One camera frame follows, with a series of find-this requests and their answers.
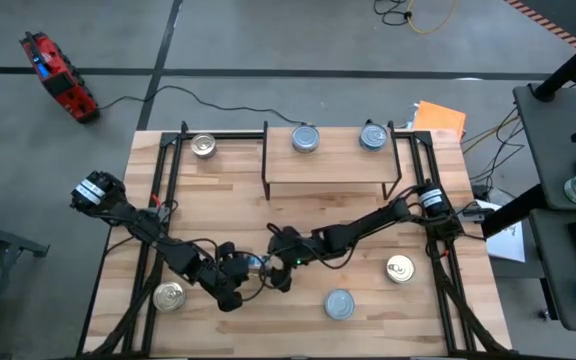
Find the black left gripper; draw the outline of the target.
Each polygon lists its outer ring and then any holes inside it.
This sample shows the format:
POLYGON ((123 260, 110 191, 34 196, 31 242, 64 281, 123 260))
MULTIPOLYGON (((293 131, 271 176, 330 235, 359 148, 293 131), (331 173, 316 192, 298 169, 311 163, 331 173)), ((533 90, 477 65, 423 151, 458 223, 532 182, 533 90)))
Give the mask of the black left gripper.
POLYGON ((216 248, 216 255, 206 270, 206 291, 217 301, 223 312, 233 311, 243 304, 238 288, 243 282, 261 280, 259 273, 250 273, 248 261, 263 262, 264 257, 235 249, 233 242, 225 242, 216 248))

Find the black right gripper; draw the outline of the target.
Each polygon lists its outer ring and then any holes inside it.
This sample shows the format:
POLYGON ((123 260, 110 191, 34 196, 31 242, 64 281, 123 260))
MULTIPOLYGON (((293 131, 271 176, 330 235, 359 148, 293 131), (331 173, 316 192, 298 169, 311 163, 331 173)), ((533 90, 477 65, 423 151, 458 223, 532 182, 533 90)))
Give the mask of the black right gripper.
POLYGON ((267 253, 262 257, 263 261, 269 261, 277 257, 282 266, 272 267, 263 272, 274 289, 282 293, 288 292, 292 283, 292 269, 302 261, 308 263, 311 252, 306 248, 305 238, 292 226, 279 228, 277 225, 268 225, 267 229, 272 233, 267 246, 267 253))

